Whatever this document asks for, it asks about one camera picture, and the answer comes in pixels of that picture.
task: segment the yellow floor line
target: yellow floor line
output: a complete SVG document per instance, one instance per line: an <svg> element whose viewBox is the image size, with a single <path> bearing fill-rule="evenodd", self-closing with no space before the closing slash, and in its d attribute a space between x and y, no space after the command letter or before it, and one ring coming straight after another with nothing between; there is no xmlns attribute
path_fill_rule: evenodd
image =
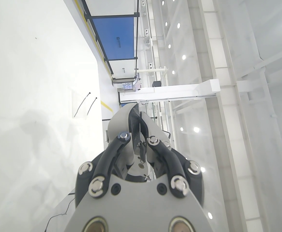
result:
<svg viewBox="0 0 282 232"><path fill-rule="evenodd" d="M107 108L108 110L110 110L111 112L112 112L112 114L114 115L114 113L113 113L113 110L111 109L111 107L109 107L108 105L106 105L104 102L102 102L101 101L101 104L105 107L105 108Z"/></svg>
<svg viewBox="0 0 282 232"><path fill-rule="evenodd" d="M78 7L78 9L79 9L79 11L80 11L80 14L82 15L82 18L83 18L83 20L84 20L84 22L85 22L85 24L86 24L86 26L87 26L87 29L88 29L88 31L89 31L89 33L90 33L90 36L91 36L92 41L93 41L93 42L95 43L95 45L96 45L96 48L97 48L97 50L98 50L98 52L99 52L99 55L100 55L100 58L101 58L101 60L102 60L102 62L103 62L103 64L104 64L104 67L105 67L105 69L107 70L107 73L108 73L110 79L112 79L111 72L110 72L109 68L107 67L106 62L104 61L104 57L103 57L102 52L101 52L101 50L100 50L100 48L99 48L99 46L98 46L98 43L95 41L95 37L93 36L93 33L92 33L92 31L91 31L91 29L90 29L90 27L89 27L89 25L88 25L88 22L87 22L87 20L86 20L85 17L84 17L84 12L83 12L83 10L81 9L81 7L80 7L78 1L77 1L77 0L74 0L74 2L75 2L75 4L77 5L77 7Z"/></svg>

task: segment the black cable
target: black cable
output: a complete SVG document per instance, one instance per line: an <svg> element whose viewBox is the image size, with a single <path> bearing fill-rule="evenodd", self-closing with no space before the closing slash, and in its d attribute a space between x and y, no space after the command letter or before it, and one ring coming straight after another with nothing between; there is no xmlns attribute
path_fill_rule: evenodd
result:
<svg viewBox="0 0 282 232"><path fill-rule="evenodd" d="M72 203L72 201L73 201L74 199L75 199L75 198L73 198L73 199L70 201L70 203L68 204L68 208L67 208L67 210L66 210L65 213L60 213L60 214L54 215L54 216L52 216L51 218L49 218L44 232L47 231L48 224L49 224L49 222L50 222L50 220L51 220L52 218L57 217L57 216L60 216L60 215L67 215L67 212L68 212L68 209L69 209L69 207L70 207L70 204Z"/></svg>
<svg viewBox="0 0 282 232"><path fill-rule="evenodd" d="M93 105L93 103L94 103L96 100L97 100L97 97L96 97L96 99L92 102L92 104L90 105L90 108L89 108L89 110L88 110L88 113L89 113L89 111L90 111L90 109L91 109L91 106Z"/></svg>
<svg viewBox="0 0 282 232"><path fill-rule="evenodd" d="M90 92L87 94L87 96L85 96L84 100L81 102L81 104L80 104L80 106L78 107L78 109L77 109L77 111L76 111L76 113L75 113L74 117L76 116L77 112L79 111L79 108L81 107L81 105L82 105L82 104L83 104L83 102L85 101L86 97L88 97L88 96L89 96L89 94L90 94Z"/></svg>
<svg viewBox="0 0 282 232"><path fill-rule="evenodd" d="M137 0L137 13L139 12L139 0ZM138 55L138 27L139 27L139 17L137 17L137 40L136 40L136 58ZM136 77L137 77L137 61L138 59L136 59Z"/></svg>

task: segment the black frame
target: black frame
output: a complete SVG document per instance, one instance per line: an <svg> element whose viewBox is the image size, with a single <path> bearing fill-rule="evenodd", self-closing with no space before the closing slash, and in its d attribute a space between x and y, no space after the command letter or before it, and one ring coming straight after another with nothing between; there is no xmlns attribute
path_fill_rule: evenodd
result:
<svg viewBox="0 0 282 232"><path fill-rule="evenodd" d="M82 5L83 5L83 8L84 8L84 18L85 20L89 20L90 21L90 24L91 24L91 27L95 33L95 37L96 37L96 42L99 43L100 45L100 48L101 48L101 51L102 51L102 54L103 54L103 57L104 57L104 61L107 63L110 71L111 71L111 74L113 75L113 70L112 70L112 67L109 63L109 61L120 61L120 60L132 60L132 59L135 59L136 60L136 68L135 68L135 71L136 71L136 74L135 74L135 77L137 77L137 47L138 47L138 28L139 28L139 17L140 17L140 12L139 12L139 0L137 0L137 12L135 12L134 14L127 14L127 15L103 15L103 16L92 16L90 14L90 11L88 9L88 6L86 4L86 1L85 0L81 0L82 2ZM98 34L98 31L95 27L95 24L93 22L93 19L102 19L102 18L126 18L126 17L136 17L137 18L137 32L136 32L136 36L137 36L137 40L136 40L136 55L134 58L124 58L124 59L108 59L107 57L107 54L104 50L104 47L102 45L102 42L101 42L101 39L99 37L99 34Z"/></svg>

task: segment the blue panel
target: blue panel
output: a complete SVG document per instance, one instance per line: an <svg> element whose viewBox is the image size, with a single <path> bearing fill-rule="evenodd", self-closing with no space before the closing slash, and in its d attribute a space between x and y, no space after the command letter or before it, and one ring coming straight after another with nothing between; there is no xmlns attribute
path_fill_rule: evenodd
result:
<svg viewBox="0 0 282 232"><path fill-rule="evenodd" d="M134 58L133 19L93 19L108 59Z"/></svg>

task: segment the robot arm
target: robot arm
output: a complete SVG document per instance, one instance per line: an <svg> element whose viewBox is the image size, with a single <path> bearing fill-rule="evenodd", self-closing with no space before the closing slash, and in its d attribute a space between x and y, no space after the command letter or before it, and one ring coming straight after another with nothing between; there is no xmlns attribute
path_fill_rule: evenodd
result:
<svg viewBox="0 0 282 232"><path fill-rule="evenodd" d="M113 116L108 138L106 150L79 168L65 232L213 231L202 210L199 165L172 149L138 104ZM146 180L147 167L156 179Z"/></svg>

